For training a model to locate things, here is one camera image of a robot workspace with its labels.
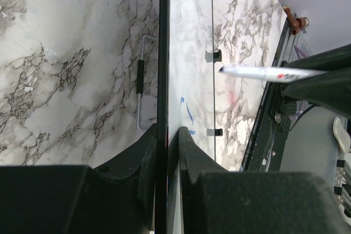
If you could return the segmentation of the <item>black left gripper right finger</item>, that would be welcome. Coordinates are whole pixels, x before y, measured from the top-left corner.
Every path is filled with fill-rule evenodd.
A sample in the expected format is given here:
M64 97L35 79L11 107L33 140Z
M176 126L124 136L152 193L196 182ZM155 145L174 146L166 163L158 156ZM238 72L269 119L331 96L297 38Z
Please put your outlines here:
M230 172L178 134L185 233L347 233L331 188L311 173Z

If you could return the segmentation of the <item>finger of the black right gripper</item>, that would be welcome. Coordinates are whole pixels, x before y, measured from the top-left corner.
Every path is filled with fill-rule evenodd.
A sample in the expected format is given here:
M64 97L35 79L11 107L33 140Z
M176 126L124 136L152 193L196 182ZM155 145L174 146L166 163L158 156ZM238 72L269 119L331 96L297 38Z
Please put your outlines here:
M285 97L305 100L350 119L350 72L326 72L289 83Z
M289 62L285 69L350 72L350 44Z

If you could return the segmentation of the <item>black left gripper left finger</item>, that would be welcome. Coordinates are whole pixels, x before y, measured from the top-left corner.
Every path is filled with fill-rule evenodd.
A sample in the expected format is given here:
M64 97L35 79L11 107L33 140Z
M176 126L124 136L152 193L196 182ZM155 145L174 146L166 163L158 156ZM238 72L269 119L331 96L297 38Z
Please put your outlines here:
M103 163L1 167L1 233L148 233L156 126Z

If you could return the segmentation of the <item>white marker pen blue cap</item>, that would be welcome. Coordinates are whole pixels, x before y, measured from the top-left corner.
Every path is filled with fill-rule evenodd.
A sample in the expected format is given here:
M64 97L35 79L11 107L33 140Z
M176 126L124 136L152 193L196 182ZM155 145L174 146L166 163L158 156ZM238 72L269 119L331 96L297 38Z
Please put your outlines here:
M326 73L326 71L293 69L288 67L222 66L219 73L241 78L259 79L274 83L290 83Z

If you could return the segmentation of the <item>white whiteboard with black rim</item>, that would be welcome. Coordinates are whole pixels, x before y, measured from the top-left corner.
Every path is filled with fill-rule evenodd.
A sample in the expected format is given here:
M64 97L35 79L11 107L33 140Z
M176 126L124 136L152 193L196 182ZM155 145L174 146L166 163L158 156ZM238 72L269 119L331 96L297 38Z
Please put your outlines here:
M156 233L182 233L178 131L215 158L213 0L160 0Z

